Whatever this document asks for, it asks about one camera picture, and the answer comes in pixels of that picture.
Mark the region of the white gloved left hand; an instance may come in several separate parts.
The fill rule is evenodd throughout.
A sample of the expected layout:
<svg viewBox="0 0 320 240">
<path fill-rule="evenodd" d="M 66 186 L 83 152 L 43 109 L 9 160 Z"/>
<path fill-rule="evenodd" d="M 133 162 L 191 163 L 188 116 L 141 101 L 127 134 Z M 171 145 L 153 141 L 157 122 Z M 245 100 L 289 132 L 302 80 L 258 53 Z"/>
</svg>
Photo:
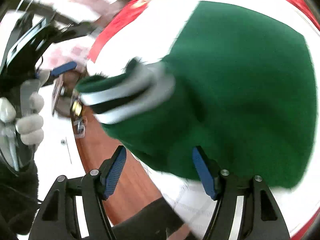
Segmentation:
<svg viewBox="0 0 320 240">
<path fill-rule="evenodd" d="M 29 98 L 33 114 L 17 119 L 15 127 L 25 145 L 36 145 L 43 141 L 43 117 L 39 112 L 43 109 L 44 99 L 38 92 L 33 92 Z M 10 123 L 16 119 L 16 111 L 13 105 L 5 97 L 1 98 L 1 122 Z"/>
</svg>

